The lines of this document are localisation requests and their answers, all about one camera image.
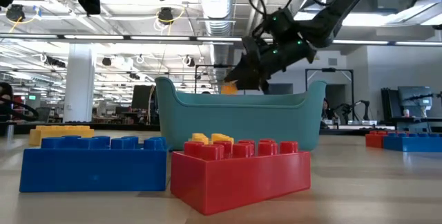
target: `metal frame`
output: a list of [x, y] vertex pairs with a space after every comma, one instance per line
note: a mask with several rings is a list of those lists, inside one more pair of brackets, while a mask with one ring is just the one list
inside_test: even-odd
[[[310, 75], [310, 77], [308, 77], [309, 71], [314, 71], [313, 74]], [[306, 91], [309, 88], [309, 80], [311, 80], [313, 78], [313, 76], [315, 76], [315, 74], [318, 71], [323, 72], [323, 73], [335, 73], [335, 72], [338, 72], [338, 71], [341, 72], [352, 84], [352, 106], [354, 105], [354, 71], [353, 71], [353, 69], [306, 68], [305, 69], [305, 90]], [[346, 75], [344, 72], [349, 72], [350, 73], [350, 77], [348, 77], [348, 75]], [[354, 109], [352, 111], [352, 117], [353, 117], [353, 120], [356, 117]]]
[[226, 64], [214, 64], [214, 65], [195, 65], [195, 93], [196, 93], [196, 84], [197, 84], [197, 75], [198, 68], [201, 67], [211, 67], [211, 68], [235, 68], [236, 65], [226, 65]]

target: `column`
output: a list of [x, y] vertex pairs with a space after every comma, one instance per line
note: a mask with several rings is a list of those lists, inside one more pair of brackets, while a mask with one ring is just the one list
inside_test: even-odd
[[91, 44], [69, 46], [63, 122], [92, 120], [96, 60]]

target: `blue lego brick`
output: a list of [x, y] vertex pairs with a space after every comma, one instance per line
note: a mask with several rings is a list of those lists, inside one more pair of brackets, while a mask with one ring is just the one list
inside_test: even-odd
[[164, 191], [168, 149], [161, 138], [143, 147], [128, 138], [110, 147], [106, 138], [44, 138], [23, 153], [20, 192]]
[[442, 152], [442, 137], [431, 133], [390, 133], [384, 137], [384, 149], [403, 152]]

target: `ceiling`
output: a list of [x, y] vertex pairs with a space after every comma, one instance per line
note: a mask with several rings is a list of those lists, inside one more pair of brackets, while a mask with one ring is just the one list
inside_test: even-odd
[[[405, 10], [411, 0], [363, 0], [355, 12], [367, 13], [368, 8], [395, 7], [396, 14]], [[204, 15], [202, 0], [101, 0], [102, 13], [88, 16], [78, 0], [15, 0], [22, 4], [26, 14], [24, 23], [17, 24], [0, 12], [1, 33], [45, 33], [55, 35], [174, 35], [205, 36], [207, 17]], [[283, 7], [287, 0], [267, 0], [267, 11], [273, 12]], [[157, 13], [163, 7], [172, 8], [177, 18], [172, 25], [163, 26], [157, 20]], [[226, 19], [231, 23], [231, 36], [247, 34], [251, 7], [247, 0], [233, 0], [233, 12]], [[358, 21], [368, 21], [357, 16]], [[420, 23], [399, 27], [378, 27], [376, 24], [361, 27], [363, 24], [348, 24], [339, 33], [339, 39], [364, 40], [426, 40], [434, 36], [431, 26]], [[130, 102], [131, 90], [135, 84], [152, 83], [153, 79], [168, 72], [176, 86], [183, 91], [193, 91], [194, 68], [185, 65], [185, 57], [191, 57], [196, 64], [212, 64], [211, 45], [188, 44], [135, 44], [105, 43], [92, 44], [97, 53], [97, 76], [95, 77], [96, 102], [117, 96], [113, 101]], [[351, 46], [331, 46], [329, 50], [346, 53]], [[46, 65], [44, 55], [53, 57], [68, 65], [68, 42], [24, 41], [0, 39], [0, 71], [3, 80], [9, 80], [18, 91], [33, 92], [34, 88], [45, 88], [49, 102], [63, 99], [66, 70]], [[111, 66], [102, 64], [103, 58], [113, 61]], [[140, 75], [140, 80], [131, 79], [126, 73], [132, 71]], [[198, 92], [216, 89], [213, 69], [201, 68]]]

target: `floor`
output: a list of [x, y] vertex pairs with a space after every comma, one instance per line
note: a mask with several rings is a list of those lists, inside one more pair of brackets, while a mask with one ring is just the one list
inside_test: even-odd
[[0, 224], [442, 223], [442, 154], [367, 149], [363, 137], [321, 136], [312, 153], [310, 190], [212, 216], [197, 213], [169, 191], [19, 194], [27, 142], [27, 136], [0, 140]]

